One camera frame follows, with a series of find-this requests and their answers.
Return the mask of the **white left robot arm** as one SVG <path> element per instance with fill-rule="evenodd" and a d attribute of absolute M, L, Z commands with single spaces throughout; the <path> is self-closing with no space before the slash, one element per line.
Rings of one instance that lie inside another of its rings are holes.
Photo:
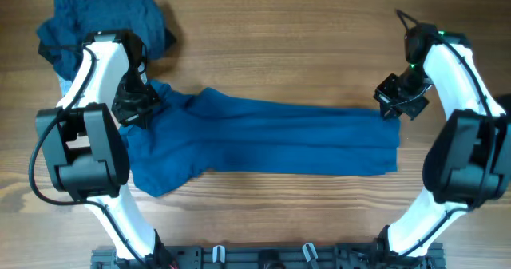
<path fill-rule="evenodd" d="M 52 109 L 36 116 L 38 142 L 28 169 L 42 154 L 54 188 L 70 196 L 69 206 L 84 206 L 114 242 L 113 264 L 120 268 L 158 268 L 164 252 L 155 229 L 147 223 L 127 185 L 129 155 L 119 126 L 146 128 L 160 104 L 145 79 L 147 49 L 131 30 L 96 31 L 72 50 L 82 62 L 67 94 Z"/>

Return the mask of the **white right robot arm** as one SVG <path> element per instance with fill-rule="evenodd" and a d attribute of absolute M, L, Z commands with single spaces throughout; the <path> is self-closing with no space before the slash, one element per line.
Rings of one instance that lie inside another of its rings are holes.
<path fill-rule="evenodd" d="M 491 96 L 473 63 L 464 34 L 418 23 L 405 34 L 408 68 L 391 74 L 374 93 L 383 118 L 415 118 L 435 89 L 446 122 L 422 167 L 423 188 L 407 212 L 384 231 L 397 258 L 423 257 L 456 219 L 510 182 L 510 115 Z"/>

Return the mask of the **blue polo shirt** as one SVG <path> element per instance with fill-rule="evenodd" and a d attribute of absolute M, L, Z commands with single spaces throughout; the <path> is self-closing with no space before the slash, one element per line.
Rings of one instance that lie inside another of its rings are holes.
<path fill-rule="evenodd" d="M 134 184 L 150 196 L 164 196 L 208 170 L 378 176 L 397 168 L 400 122 L 376 110 L 153 86 L 161 103 L 149 125 L 120 129 Z"/>

